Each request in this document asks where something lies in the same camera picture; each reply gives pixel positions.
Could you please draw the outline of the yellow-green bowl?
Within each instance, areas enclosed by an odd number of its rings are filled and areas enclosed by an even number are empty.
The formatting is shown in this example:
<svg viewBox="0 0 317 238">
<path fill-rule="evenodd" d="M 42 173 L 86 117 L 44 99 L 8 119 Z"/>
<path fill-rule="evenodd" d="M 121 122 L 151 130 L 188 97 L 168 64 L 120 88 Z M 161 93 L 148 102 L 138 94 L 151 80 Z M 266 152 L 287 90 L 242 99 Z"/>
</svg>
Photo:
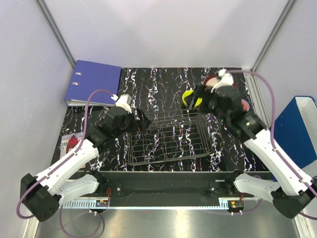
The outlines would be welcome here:
<svg viewBox="0 0 317 238">
<path fill-rule="evenodd" d="M 192 99 L 194 96 L 193 93 L 194 93 L 194 90 L 187 90 L 182 95 L 182 102 L 186 108 L 189 108 L 192 102 Z M 202 100 L 203 100 L 202 98 L 198 98 L 195 102 L 194 108 L 198 108 L 201 105 Z"/>
</svg>

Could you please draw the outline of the red oval baking dish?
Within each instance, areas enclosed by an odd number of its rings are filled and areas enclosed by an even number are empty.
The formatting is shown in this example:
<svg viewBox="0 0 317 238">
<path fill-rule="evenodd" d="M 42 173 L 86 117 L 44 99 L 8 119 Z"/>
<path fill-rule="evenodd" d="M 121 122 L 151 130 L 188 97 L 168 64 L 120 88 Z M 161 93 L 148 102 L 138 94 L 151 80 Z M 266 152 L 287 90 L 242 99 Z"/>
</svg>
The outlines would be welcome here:
<svg viewBox="0 0 317 238">
<path fill-rule="evenodd" d="M 220 81 L 219 78 L 217 78 L 215 75 L 211 75 L 211 76 L 207 77 L 207 78 L 204 80 L 203 84 L 204 84 L 205 86 L 207 86 L 207 87 L 211 87 L 211 88 L 212 88 L 212 87 L 215 86 L 215 84 L 218 83 L 219 81 Z"/>
</svg>

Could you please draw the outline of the pink plastic cup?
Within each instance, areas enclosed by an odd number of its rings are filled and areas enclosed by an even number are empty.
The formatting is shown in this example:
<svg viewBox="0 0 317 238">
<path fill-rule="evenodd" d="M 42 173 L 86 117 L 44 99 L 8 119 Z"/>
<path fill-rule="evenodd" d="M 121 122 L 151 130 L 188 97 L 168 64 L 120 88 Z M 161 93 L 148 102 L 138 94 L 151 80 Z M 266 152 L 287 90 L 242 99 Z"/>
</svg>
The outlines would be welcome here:
<svg viewBox="0 0 317 238">
<path fill-rule="evenodd" d="M 249 111 L 250 109 L 250 105 L 247 101 L 245 101 L 244 99 L 241 100 L 241 103 L 242 103 L 242 108 L 243 108 L 243 111 Z"/>
</svg>

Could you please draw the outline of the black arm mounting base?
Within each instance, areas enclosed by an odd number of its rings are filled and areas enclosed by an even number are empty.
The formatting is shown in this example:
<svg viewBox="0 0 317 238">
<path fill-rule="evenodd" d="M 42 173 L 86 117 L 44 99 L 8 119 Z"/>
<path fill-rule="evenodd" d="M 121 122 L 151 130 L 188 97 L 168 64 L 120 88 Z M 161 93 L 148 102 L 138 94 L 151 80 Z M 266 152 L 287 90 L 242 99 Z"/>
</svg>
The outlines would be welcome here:
<svg viewBox="0 0 317 238">
<path fill-rule="evenodd" d="M 219 198 L 250 198 L 233 186 L 234 172 L 101 171 L 111 189 L 110 205 L 118 208 L 166 209 L 207 207 Z"/>
</svg>

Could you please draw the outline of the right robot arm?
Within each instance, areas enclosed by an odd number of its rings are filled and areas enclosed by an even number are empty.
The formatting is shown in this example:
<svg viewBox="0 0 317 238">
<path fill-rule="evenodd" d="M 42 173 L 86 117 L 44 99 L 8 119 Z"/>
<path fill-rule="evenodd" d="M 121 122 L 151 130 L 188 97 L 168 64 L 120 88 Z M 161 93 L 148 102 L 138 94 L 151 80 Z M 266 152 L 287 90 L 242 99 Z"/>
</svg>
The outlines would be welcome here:
<svg viewBox="0 0 317 238">
<path fill-rule="evenodd" d="M 229 196 L 247 193 L 274 205 L 286 218 L 293 219 L 317 196 L 317 181 L 300 169 L 275 142 L 270 129 L 253 112 L 243 109 L 240 93 L 232 86 L 212 89 L 198 84 L 193 92 L 183 96 L 188 110 L 201 99 L 199 110 L 213 113 L 240 142 L 251 150 L 269 169 L 276 181 L 256 178 L 237 172 L 225 184 Z"/>
</svg>

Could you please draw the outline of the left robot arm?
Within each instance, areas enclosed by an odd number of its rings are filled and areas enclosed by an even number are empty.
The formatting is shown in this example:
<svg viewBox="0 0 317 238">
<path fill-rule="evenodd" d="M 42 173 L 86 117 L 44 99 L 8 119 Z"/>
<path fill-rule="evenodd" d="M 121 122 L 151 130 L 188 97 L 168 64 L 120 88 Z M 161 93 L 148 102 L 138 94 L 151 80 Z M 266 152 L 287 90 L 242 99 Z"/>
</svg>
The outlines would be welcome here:
<svg viewBox="0 0 317 238">
<path fill-rule="evenodd" d="M 125 133 L 145 131 L 151 121 L 141 109 L 138 118 L 123 107 L 110 108 L 104 118 L 83 134 L 81 141 L 56 163 L 36 176 L 26 174 L 20 182 L 20 199 L 16 207 L 19 218 L 24 205 L 31 217 L 44 222 L 59 207 L 85 194 L 102 196 L 107 190 L 107 179 L 99 172 L 91 172 L 82 178 L 68 182 L 82 165 L 104 153 L 115 139 Z"/>
</svg>

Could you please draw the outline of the red picture book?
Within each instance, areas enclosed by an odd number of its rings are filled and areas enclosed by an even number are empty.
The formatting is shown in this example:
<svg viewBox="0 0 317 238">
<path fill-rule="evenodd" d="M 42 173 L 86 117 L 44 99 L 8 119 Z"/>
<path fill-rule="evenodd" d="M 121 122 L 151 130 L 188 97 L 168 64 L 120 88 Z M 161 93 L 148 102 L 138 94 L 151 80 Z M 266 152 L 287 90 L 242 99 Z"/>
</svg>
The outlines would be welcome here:
<svg viewBox="0 0 317 238">
<path fill-rule="evenodd" d="M 63 135 L 60 144 L 60 157 L 72 150 L 81 140 L 83 132 Z"/>
</svg>

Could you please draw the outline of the blue storage box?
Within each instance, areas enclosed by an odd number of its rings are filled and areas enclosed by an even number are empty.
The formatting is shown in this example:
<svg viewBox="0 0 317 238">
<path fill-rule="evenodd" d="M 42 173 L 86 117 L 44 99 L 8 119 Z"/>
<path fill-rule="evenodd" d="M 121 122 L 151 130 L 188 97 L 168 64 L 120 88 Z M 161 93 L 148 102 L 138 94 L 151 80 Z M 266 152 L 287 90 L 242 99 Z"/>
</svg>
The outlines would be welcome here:
<svg viewBox="0 0 317 238">
<path fill-rule="evenodd" d="M 317 102 L 295 96 L 275 120 L 274 138 L 305 173 L 317 175 Z"/>
</svg>

